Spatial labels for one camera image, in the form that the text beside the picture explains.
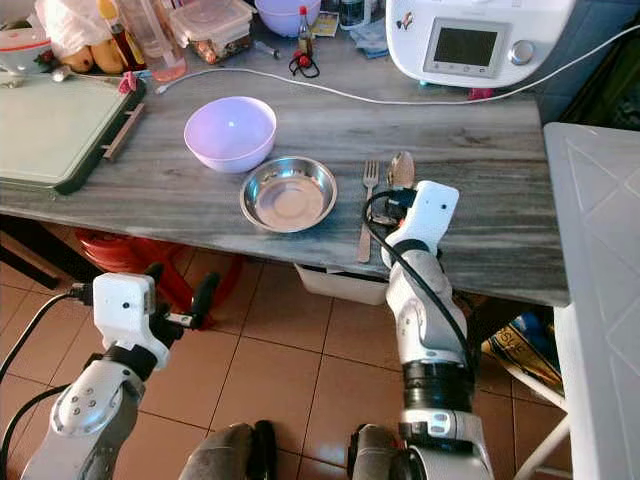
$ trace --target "table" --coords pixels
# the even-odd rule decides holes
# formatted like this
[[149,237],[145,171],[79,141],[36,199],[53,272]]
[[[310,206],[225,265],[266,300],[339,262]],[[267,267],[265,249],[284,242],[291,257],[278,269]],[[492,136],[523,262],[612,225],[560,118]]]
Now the table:
[[[277,61],[251,50],[226,62],[289,76],[295,42],[259,31]],[[421,88],[390,58],[367,60],[342,32],[316,42],[321,75],[312,80],[378,99],[464,100],[465,92]],[[195,68],[204,68],[188,53]],[[240,210],[244,175],[205,168],[182,132],[199,106],[223,96],[269,103],[278,118],[271,158],[296,154],[326,164],[338,201],[318,226],[296,234],[257,230]],[[417,162],[417,179],[458,188],[460,202],[440,244],[452,284],[463,290],[565,305],[567,286],[538,111],[532,97],[472,106],[381,106],[246,73],[190,78],[163,95],[148,93],[147,113],[114,164],[96,168],[69,196],[3,186],[0,213],[384,276],[377,247],[356,262],[367,159],[399,150]]]

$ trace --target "stainless steel bowl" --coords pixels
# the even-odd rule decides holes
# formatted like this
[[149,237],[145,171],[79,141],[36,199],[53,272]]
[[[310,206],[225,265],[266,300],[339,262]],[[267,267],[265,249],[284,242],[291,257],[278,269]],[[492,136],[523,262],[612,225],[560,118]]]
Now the stainless steel bowl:
[[272,232],[299,232],[320,223],[336,203],[333,174],[320,162],[282,157],[252,171],[240,191],[242,213]]

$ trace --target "plastic bowl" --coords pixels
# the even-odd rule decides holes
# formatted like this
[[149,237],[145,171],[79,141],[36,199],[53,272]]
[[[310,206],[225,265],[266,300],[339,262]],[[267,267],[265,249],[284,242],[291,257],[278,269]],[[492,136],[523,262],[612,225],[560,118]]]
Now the plastic bowl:
[[44,28],[0,32],[0,68],[14,74],[46,72],[54,58]]
[[313,25],[320,13],[320,0],[256,0],[260,18],[269,30],[283,37],[297,37],[300,7],[307,7],[307,21]]
[[184,127],[189,150],[207,167],[223,173],[248,172],[271,152],[276,114],[262,100],[226,97],[207,103]]

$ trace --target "appliance knob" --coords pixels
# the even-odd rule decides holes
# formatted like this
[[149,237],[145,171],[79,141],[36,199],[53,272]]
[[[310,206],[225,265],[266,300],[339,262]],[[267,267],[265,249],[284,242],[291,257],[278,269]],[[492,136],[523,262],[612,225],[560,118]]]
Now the appliance knob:
[[509,50],[509,60],[514,65],[526,65],[533,58],[536,47],[529,40],[518,40]]

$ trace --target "wall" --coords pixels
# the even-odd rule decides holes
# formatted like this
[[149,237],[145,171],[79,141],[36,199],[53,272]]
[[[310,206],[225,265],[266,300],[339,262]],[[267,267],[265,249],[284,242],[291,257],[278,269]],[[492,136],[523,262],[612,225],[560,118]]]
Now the wall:
[[[578,0],[558,45],[526,83],[569,63],[620,32],[638,11],[640,0]],[[558,119],[607,51],[601,50],[533,89],[543,124]]]

